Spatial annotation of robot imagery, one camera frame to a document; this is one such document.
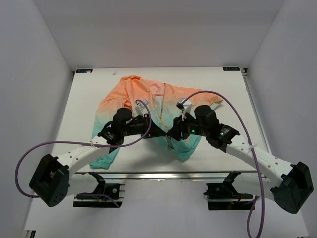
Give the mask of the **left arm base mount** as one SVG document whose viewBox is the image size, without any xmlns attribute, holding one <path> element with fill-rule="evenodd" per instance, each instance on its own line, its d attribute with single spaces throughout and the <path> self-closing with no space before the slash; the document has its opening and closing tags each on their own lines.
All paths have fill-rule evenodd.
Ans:
<svg viewBox="0 0 317 238">
<path fill-rule="evenodd" d="M 95 172 L 75 174 L 69 185 L 77 208 L 120 208 L 125 196 L 123 181 L 105 180 Z"/>
</svg>

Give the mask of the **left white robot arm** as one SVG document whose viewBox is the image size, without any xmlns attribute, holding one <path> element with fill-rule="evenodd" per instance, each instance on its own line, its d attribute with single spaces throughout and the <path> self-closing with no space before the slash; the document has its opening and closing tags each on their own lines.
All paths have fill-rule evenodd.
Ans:
<svg viewBox="0 0 317 238">
<path fill-rule="evenodd" d="M 128 108 L 118 109 L 112 120 L 91 139 L 73 151 L 60 156 L 45 155 L 39 162 L 29 183 L 30 188 L 49 206 L 54 207 L 65 197 L 106 197 L 117 200 L 117 194 L 95 172 L 77 174 L 96 159 L 115 152 L 123 146 L 126 136 L 142 138 L 165 136 L 149 113 L 132 116 Z"/>
</svg>

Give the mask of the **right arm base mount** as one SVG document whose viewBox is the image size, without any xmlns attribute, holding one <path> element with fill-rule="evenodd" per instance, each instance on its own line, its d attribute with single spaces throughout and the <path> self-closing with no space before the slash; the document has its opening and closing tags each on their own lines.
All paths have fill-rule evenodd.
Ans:
<svg viewBox="0 0 317 238">
<path fill-rule="evenodd" d="M 255 198 L 248 193 L 238 193 L 224 183 L 207 183 L 204 197 L 209 211 L 250 210 Z"/>
</svg>

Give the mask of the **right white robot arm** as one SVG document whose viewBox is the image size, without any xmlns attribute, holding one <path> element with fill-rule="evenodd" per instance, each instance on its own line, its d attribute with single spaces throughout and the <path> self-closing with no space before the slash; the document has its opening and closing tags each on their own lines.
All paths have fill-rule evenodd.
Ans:
<svg viewBox="0 0 317 238">
<path fill-rule="evenodd" d="M 312 194 L 314 187 L 309 167 L 298 162 L 284 161 L 261 148 L 251 147 L 245 137 L 236 129 L 222 124 L 216 113 L 207 105 L 202 105 L 190 115 L 190 106 L 177 103 L 182 114 L 173 120 L 173 127 L 167 135 L 177 141 L 185 140 L 190 135 L 206 138 L 214 148 L 234 156 L 253 168 L 259 168 L 263 179 L 249 176 L 239 171 L 232 171 L 220 184 L 220 192 L 207 191 L 211 199 L 234 198 L 240 194 L 265 197 L 288 213 L 296 214 Z"/>
</svg>

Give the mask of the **orange and teal jacket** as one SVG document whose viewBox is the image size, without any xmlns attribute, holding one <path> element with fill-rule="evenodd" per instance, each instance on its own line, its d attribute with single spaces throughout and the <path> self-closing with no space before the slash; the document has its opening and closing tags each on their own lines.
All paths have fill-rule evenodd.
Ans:
<svg viewBox="0 0 317 238">
<path fill-rule="evenodd" d="M 136 75 L 123 77 L 100 102 L 95 114 L 92 138 L 101 132 L 101 129 L 112 120 L 114 114 L 120 108 L 128 108 L 133 112 L 133 116 L 137 116 L 136 100 L 146 100 L 151 113 L 152 125 L 155 123 L 164 132 L 168 132 L 173 126 L 173 119 L 181 114 L 176 106 L 177 102 L 201 90 L 146 80 Z M 222 103 L 223 99 L 215 94 L 201 93 L 192 97 L 189 101 L 192 104 L 190 114 L 194 116 L 196 107 L 209 105 L 214 110 Z M 201 136 L 198 135 L 190 135 L 186 140 L 181 141 L 170 139 L 167 136 L 153 138 L 153 141 L 163 150 L 176 152 L 181 162 L 190 158 L 200 140 Z M 116 149 L 110 154 L 91 162 L 89 166 L 94 169 L 109 169 L 120 150 L 123 149 Z"/>
</svg>

